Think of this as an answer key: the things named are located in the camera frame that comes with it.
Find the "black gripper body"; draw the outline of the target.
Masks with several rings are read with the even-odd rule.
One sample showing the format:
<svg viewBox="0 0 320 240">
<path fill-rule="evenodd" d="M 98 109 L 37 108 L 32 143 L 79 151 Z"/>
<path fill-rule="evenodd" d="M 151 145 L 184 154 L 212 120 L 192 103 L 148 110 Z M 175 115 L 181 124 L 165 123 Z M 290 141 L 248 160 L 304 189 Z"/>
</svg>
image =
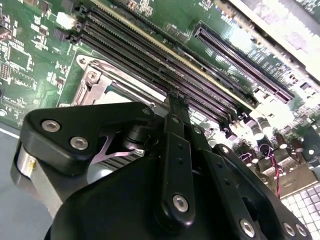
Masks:
<svg viewBox="0 0 320 240">
<path fill-rule="evenodd" d="M 61 206 L 49 240 L 219 240 L 214 196 L 188 126 L 162 126 L 147 154 L 75 192 Z"/>
</svg>

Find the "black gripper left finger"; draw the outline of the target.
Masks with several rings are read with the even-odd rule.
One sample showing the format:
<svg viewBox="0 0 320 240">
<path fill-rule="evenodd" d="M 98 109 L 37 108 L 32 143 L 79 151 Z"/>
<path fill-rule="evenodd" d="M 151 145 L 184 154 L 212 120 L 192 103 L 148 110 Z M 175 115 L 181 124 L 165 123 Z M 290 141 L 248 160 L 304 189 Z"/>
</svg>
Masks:
<svg viewBox="0 0 320 240">
<path fill-rule="evenodd" d="M 52 234 L 178 234 L 196 218 L 188 101 L 158 115 L 141 102 L 26 115 L 21 171 L 53 213 Z"/>
</svg>

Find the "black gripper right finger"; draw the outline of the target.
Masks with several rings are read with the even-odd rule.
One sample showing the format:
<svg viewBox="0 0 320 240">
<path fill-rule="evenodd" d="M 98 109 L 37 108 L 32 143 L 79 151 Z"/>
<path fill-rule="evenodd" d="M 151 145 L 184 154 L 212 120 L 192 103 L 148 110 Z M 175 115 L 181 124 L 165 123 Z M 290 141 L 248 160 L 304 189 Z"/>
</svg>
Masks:
<svg viewBox="0 0 320 240">
<path fill-rule="evenodd" d="M 310 231 L 281 200 L 224 144 L 211 148 L 203 131 L 192 125 L 189 100 L 178 98 L 180 117 L 190 127 L 191 145 L 204 178 L 213 187 L 208 212 L 218 224 L 220 240 L 310 240 Z"/>
</svg>

